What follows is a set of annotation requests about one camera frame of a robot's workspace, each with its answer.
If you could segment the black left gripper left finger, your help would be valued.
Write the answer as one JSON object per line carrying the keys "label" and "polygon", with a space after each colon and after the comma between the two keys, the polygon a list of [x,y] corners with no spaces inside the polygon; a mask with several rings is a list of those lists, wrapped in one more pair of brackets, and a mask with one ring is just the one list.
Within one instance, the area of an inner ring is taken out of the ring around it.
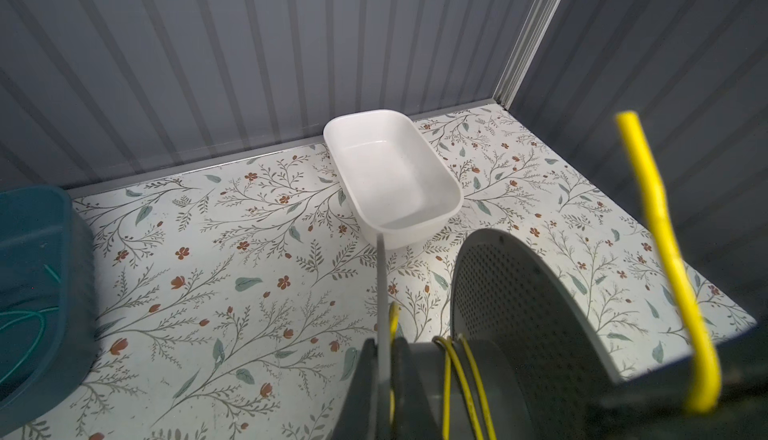
{"label": "black left gripper left finger", "polygon": [[377,415],[377,346],[367,339],[360,351],[332,440],[374,439]]}

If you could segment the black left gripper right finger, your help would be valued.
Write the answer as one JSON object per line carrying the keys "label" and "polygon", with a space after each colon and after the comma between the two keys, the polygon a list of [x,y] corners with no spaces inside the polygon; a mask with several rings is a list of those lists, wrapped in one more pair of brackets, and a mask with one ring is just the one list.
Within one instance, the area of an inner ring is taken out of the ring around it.
{"label": "black left gripper right finger", "polygon": [[393,432],[396,439],[441,439],[414,356],[404,338],[392,345]]}

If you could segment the grey perforated cable spool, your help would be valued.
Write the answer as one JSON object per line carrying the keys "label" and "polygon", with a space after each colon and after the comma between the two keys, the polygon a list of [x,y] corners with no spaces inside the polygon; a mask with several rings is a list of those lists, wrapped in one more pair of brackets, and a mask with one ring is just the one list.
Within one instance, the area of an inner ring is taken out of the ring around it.
{"label": "grey perforated cable spool", "polygon": [[556,274],[523,241],[482,229],[460,247],[445,337],[410,343],[441,439],[597,439],[620,380]]}

